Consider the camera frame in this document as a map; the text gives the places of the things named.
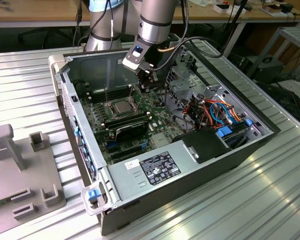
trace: power cable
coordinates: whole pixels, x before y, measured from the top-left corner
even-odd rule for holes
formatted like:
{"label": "power cable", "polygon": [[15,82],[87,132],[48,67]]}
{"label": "power cable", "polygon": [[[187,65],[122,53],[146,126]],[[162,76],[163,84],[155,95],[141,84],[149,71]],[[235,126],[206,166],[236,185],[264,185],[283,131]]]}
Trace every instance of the power cable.
{"label": "power cable", "polygon": [[76,41],[76,35],[77,35],[78,27],[79,27],[79,24],[82,21],[82,0],[80,0],[79,6],[78,6],[78,8],[76,10],[75,21],[76,21],[76,26],[75,26],[73,40],[72,40],[72,47],[75,46],[75,41]]}
{"label": "power cable", "polygon": [[80,45],[81,41],[83,39],[86,39],[87,37],[89,37],[89,35],[92,33],[92,31],[95,29],[96,25],[101,21],[101,19],[106,15],[106,12],[107,12],[107,7],[108,7],[108,4],[109,4],[110,0],[106,0],[106,3],[105,3],[105,6],[104,6],[104,10],[103,10],[103,13],[102,15],[99,17],[99,19],[93,24],[92,27],[90,27],[86,33],[84,34],[83,37],[81,37],[78,41],[78,46]]}
{"label": "power cable", "polygon": [[111,44],[110,44],[110,49],[111,49],[112,44],[114,42],[114,13],[112,10],[111,1],[109,1],[109,7],[110,7],[110,11],[111,11]]}

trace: wire bundle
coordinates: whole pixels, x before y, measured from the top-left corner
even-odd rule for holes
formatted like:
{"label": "wire bundle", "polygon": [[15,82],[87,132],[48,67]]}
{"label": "wire bundle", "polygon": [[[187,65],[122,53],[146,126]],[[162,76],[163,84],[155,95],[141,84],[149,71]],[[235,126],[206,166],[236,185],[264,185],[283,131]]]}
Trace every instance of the wire bundle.
{"label": "wire bundle", "polygon": [[[205,124],[206,127],[213,127],[215,129],[226,126],[227,124],[225,122],[223,122],[221,119],[218,119],[218,113],[221,111],[221,109],[224,111],[231,123],[238,123],[241,121],[240,117],[238,117],[238,115],[236,114],[234,107],[224,101],[207,99],[203,102],[202,105],[197,104],[197,102],[195,102],[195,104],[197,108],[203,110],[201,121],[199,122],[199,129],[202,128],[202,124]],[[191,103],[189,103],[188,106],[185,107],[183,114],[189,113],[190,105]]]}

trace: power supply label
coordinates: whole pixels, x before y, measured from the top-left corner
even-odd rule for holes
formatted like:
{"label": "power supply label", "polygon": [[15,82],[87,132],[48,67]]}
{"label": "power supply label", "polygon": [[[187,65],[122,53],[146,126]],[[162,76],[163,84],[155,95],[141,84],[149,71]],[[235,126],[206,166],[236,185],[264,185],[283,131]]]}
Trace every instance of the power supply label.
{"label": "power supply label", "polygon": [[151,185],[157,185],[181,173],[168,151],[139,163]]}

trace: desk leg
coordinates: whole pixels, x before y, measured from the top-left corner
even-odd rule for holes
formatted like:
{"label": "desk leg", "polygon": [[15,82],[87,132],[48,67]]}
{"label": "desk leg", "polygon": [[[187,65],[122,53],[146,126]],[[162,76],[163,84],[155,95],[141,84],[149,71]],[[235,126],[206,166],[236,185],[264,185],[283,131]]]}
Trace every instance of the desk leg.
{"label": "desk leg", "polygon": [[245,28],[245,25],[246,25],[246,22],[243,21],[243,22],[239,23],[238,26],[235,28],[235,31],[223,52],[223,56],[225,56],[226,58],[229,56],[232,48],[236,44],[240,34],[242,33],[243,29]]}
{"label": "desk leg", "polygon": [[286,49],[286,47],[289,44],[289,40],[284,40],[284,42],[281,44],[281,46],[279,47],[279,49],[275,52],[274,57],[279,59],[279,57],[281,57],[281,54],[283,53],[283,51]]}

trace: ribbed aluminum surface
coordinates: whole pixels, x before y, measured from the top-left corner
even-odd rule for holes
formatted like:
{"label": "ribbed aluminum surface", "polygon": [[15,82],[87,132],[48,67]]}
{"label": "ribbed aluminum surface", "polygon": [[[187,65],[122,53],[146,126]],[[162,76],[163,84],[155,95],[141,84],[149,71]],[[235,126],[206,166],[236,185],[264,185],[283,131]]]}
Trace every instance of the ribbed aluminum surface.
{"label": "ribbed aluminum surface", "polygon": [[[212,53],[206,43],[197,43]],[[300,124],[225,58],[210,59],[281,133],[238,168],[106,237],[97,218],[85,213],[81,176],[57,103],[48,56],[80,51],[63,48],[0,54],[0,122],[15,138],[49,134],[65,207],[0,234],[0,239],[296,239],[300,238]],[[201,65],[198,71],[213,84]]]}
{"label": "ribbed aluminum surface", "polygon": [[279,33],[300,48],[300,27],[284,27]]}

